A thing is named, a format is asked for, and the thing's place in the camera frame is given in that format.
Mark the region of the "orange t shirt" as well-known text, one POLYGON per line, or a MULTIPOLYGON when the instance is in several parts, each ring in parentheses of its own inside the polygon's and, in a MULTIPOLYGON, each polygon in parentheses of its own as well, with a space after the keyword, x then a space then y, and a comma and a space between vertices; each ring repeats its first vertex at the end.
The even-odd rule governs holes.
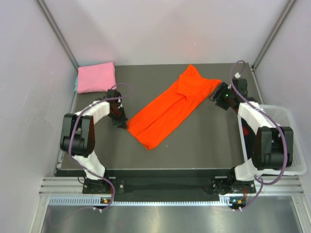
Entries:
POLYGON ((177 81, 129 120, 129 133, 146 149, 156 148, 221 82, 202 77, 188 65, 177 81))

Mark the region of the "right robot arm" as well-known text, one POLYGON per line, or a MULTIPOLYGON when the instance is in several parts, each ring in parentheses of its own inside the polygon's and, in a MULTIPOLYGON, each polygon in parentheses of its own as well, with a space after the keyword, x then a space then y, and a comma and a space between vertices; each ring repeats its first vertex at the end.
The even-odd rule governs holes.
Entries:
POLYGON ((220 83, 209 96, 224 110, 232 108, 255 134, 250 158, 232 168, 227 187, 240 191, 245 182, 258 180, 263 174, 277 171, 278 181, 293 162, 294 132, 291 127, 276 123, 252 97, 248 97, 247 81, 233 78, 231 84, 220 83))

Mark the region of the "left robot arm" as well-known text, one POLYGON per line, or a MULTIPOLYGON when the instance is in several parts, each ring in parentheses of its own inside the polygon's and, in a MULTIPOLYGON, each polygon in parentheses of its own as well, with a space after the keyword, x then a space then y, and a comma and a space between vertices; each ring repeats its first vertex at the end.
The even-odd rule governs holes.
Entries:
POLYGON ((122 95, 115 89, 83 110, 65 114, 60 137, 60 149, 83 168, 86 177, 94 180, 94 188, 102 193, 110 188, 110 180, 104 177, 106 168, 95 153, 95 124, 104 117, 109 117, 114 127, 127 129, 122 95))

